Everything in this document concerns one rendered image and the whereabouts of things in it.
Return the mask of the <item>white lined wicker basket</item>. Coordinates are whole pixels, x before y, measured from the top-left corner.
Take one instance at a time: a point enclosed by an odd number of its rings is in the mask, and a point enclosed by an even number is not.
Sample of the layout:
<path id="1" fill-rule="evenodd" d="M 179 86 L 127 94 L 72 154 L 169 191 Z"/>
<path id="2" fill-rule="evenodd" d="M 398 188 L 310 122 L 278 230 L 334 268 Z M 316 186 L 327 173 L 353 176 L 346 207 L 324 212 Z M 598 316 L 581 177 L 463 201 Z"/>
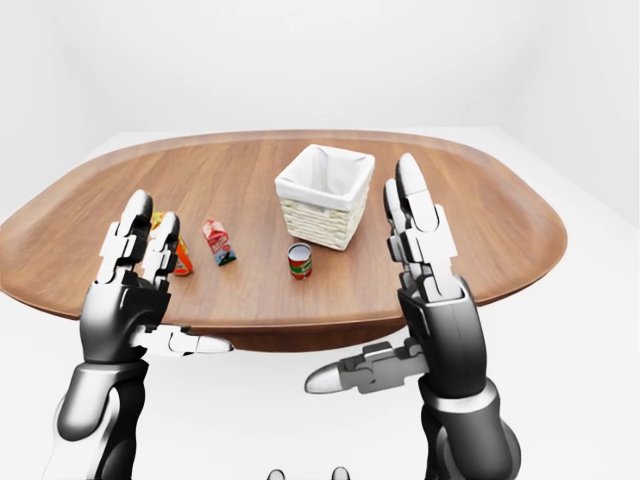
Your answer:
<path id="1" fill-rule="evenodd" d="M 275 178 L 288 233 L 344 251 L 364 214 L 375 157 L 310 144 Z"/>

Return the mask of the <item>red green labelled tin can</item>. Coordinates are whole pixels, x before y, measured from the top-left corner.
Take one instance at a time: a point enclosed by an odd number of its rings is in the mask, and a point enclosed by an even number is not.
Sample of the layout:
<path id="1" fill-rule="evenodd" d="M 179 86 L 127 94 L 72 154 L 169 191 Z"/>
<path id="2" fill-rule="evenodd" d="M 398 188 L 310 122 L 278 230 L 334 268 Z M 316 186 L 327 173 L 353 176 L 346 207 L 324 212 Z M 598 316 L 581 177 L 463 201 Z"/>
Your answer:
<path id="1" fill-rule="evenodd" d="M 304 280 L 312 272 L 312 250 L 303 242 L 291 245 L 287 252 L 287 258 L 291 275 L 296 280 Z"/>

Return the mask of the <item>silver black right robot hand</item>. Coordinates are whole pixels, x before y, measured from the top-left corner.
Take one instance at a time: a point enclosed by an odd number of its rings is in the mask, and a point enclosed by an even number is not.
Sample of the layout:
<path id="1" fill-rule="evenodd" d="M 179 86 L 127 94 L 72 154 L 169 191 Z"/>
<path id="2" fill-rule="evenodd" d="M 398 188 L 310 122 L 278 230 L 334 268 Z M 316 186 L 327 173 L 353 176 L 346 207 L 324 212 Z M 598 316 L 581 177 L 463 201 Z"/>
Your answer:
<path id="1" fill-rule="evenodd" d="M 304 389 L 329 394 L 352 388 L 362 394 L 403 385 L 425 374 L 445 398 L 471 396 L 484 388 L 486 350 L 474 298 L 452 271 L 457 250 L 442 206 L 433 202 L 415 158 L 405 153 L 384 185 L 391 226 L 387 246 L 403 266 L 398 300 L 409 336 L 399 347 L 368 345 L 356 356 L 313 372 Z"/>

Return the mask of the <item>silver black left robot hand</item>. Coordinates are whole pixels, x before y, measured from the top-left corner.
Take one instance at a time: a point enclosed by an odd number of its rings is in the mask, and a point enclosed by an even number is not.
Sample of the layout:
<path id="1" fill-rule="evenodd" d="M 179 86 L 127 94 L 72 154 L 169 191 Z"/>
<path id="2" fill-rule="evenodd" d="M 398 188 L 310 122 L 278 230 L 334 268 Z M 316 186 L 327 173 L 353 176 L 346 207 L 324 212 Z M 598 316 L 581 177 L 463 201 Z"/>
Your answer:
<path id="1" fill-rule="evenodd" d="M 234 349 L 223 338 L 162 323 L 171 299 L 168 276 L 178 259 L 180 221 L 169 212 L 152 229 L 152 213 L 152 197 L 138 190 L 109 227 L 80 316 L 83 356 L 89 363 L 133 362 L 147 351 L 181 357 Z"/>

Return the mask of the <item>red white milk carton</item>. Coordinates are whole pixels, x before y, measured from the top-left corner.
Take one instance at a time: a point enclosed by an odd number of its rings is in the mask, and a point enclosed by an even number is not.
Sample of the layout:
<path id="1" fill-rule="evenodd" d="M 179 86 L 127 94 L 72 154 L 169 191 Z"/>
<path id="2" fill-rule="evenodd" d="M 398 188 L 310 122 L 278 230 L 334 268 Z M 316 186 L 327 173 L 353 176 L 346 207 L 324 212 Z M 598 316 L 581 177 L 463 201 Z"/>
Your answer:
<path id="1" fill-rule="evenodd" d="M 225 265 L 236 259 L 229 234 L 221 222 L 212 219 L 206 220 L 202 231 L 218 266 Z"/>

